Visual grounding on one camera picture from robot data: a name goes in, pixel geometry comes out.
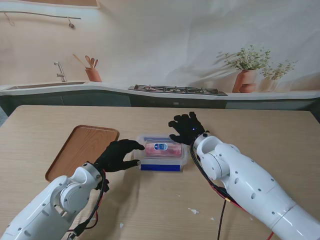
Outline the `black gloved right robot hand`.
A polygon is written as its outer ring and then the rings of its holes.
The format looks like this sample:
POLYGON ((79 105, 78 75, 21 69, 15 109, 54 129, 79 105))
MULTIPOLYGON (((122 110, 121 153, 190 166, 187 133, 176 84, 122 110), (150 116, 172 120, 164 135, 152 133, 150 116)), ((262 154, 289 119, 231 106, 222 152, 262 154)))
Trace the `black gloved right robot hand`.
POLYGON ((199 136, 207 137, 209 131, 206 131, 197 119, 196 114, 191 111, 189 114, 174 116, 168 123, 170 128, 175 129, 178 135, 170 134, 172 141, 190 146, 199 136))

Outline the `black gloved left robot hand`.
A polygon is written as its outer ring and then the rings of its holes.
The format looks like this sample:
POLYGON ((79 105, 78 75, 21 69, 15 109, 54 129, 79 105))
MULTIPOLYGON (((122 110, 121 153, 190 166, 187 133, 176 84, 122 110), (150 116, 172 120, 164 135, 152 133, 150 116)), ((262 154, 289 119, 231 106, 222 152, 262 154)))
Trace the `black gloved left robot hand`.
POLYGON ((93 166, 100 172, 104 170, 107 173, 118 172, 136 167, 140 164, 137 159, 124 161, 127 154, 133 150, 143 151, 145 147, 135 140, 121 139, 113 141, 94 162, 93 166))

